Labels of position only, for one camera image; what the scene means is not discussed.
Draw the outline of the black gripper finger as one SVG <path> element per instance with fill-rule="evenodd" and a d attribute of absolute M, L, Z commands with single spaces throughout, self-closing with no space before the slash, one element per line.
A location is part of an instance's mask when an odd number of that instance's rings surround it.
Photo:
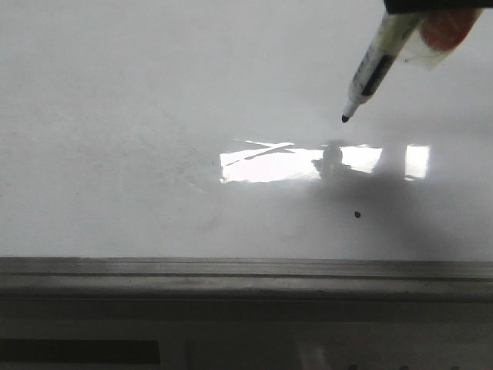
<path fill-rule="evenodd" d="M 388 14 L 407 14 L 463 8 L 492 8 L 493 0 L 384 0 Z"/>

